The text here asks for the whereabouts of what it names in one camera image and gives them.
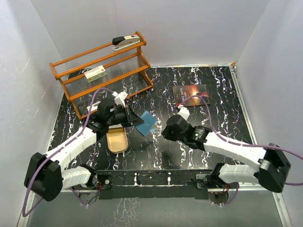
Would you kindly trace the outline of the blue leather card holder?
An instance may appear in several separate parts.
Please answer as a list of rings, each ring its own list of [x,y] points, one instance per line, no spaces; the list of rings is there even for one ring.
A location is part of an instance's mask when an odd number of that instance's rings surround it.
[[[157,119],[148,111],[144,111],[141,115],[141,119],[144,120],[144,123],[136,125],[135,128],[142,136],[146,137],[157,122]]]

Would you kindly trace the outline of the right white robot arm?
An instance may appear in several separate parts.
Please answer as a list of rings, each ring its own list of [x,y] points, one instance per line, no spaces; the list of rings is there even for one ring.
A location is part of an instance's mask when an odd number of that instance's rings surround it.
[[[291,164],[283,150],[269,144],[258,147],[232,140],[204,126],[192,126],[176,114],[166,122],[162,136],[170,141],[180,141],[192,149],[220,154],[237,161],[239,165],[218,163],[209,175],[194,180],[204,188],[221,188],[231,183],[259,184],[276,193],[283,191]]]

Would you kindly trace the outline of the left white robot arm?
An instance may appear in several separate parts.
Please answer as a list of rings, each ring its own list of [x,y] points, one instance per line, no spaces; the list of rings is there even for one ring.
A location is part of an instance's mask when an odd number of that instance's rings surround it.
[[[144,123],[128,103],[116,104],[106,98],[93,104],[85,124],[63,144],[41,154],[35,153],[29,162],[24,186],[45,201],[54,200],[63,189],[84,185],[88,189],[98,183],[97,172],[85,164],[69,169],[69,163],[103,138],[111,127],[133,127]]]

